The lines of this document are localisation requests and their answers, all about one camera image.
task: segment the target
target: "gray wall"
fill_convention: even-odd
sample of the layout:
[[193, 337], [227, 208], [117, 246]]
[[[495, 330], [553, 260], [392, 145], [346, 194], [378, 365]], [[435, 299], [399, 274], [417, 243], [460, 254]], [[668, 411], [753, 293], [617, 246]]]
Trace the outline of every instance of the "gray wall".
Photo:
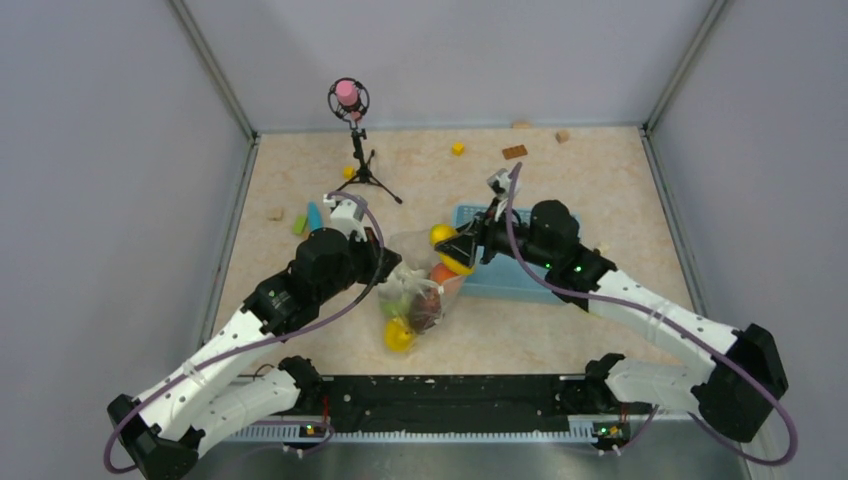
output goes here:
[[736, 2], [657, 134], [712, 315], [777, 338], [793, 478], [848, 478], [846, 52], [842, 0]]
[[106, 405], [193, 349], [246, 148], [166, 2], [0, 4], [0, 478], [112, 478]]
[[341, 76], [382, 127], [643, 121], [710, 0], [189, 0], [254, 127], [344, 128]]

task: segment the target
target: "pink microphone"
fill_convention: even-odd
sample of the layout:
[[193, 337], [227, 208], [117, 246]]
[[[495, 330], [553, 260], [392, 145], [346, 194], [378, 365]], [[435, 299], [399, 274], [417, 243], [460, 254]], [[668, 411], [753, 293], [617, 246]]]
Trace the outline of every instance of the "pink microphone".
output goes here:
[[345, 107], [352, 107], [359, 100], [359, 93], [352, 81], [342, 80], [336, 84], [336, 98]]
[[333, 82], [327, 95], [327, 102], [333, 114], [339, 119], [354, 124], [359, 123], [365, 116], [370, 101], [368, 90], [350, 77], [340, 78]]

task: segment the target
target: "microphone stand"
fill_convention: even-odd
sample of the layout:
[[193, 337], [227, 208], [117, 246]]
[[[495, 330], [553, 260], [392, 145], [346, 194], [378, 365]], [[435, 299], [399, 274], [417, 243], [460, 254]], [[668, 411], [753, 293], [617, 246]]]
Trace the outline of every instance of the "microphone stand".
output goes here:
[[359, 129], [356, 125], [355, 121], [350, 121], [350, 138], [353, 140], [353, 158], [359, 161], [359, 168], [354, 173], [353, 177], [350, 180], [346, 181], [342, 184], [341, 187], [336, 190], [341, 190], [348, 185], [353, 184], [362, 184], [362, 185], [374, 185], [375, 187], [380, 187], [385, 190], [392, 198], [395, 199], [395, 202], [398, 204], [402, 204], [403, 200], [400, 197], [392, 193], [391, 190], [388, 189], [382, 182], [377, 180], [377, 177], [374, 176], [374, 173], [371, 172], [371, 159], [377, 155], [377, 152], [374, 149], [371, 149], [371, 154], [368, 156], [368, 160], [365, 159], [365, 153], [362, 150], [362, 140], [367, 140], [368, 136], [365, 133], [365, 129]]

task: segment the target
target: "plastic bag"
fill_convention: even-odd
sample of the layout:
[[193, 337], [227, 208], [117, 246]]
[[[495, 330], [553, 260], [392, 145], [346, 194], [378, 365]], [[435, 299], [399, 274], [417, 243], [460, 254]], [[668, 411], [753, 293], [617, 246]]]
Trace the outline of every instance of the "plastic bag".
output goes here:
[[440, 263], [427, 231], [393, 235], [388, 247], [403, 260], [378, 285], [377, 299], [386, 321], [386, 346], [403, 352], [445, 318], [465, 277]]

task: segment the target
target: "blue tray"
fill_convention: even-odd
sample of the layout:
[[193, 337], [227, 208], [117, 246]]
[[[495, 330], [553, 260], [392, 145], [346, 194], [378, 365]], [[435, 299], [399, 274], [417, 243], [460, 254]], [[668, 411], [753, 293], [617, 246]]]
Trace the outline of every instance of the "blue tray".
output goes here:
[[[453, 212], [453, 225], [458, 227], [471, 221], [477, 212], [485, 212], [484, 205], [458, 205]], [[515, 211], [521, 220], [530, 222], [530, 209], [517, 208]], [[580, 216], [572, 214], [580, 223]], [[483, 252], [478, 252], [477, 260]], [[544, 278], [548, 271], [542, 267], [530, 265], [530, 268]], [[460, 289], [461, 295], [472, 297], [497, 298], [519, 302], [562, 304], [562, 300], [554, 296], [550, 290], [545, 290], [536, 283], [527, 272], [521, 269], [514, 259], [506, 255], [497, 255], [488, 265], [477, 264], [474, 273], [465, 279]]]

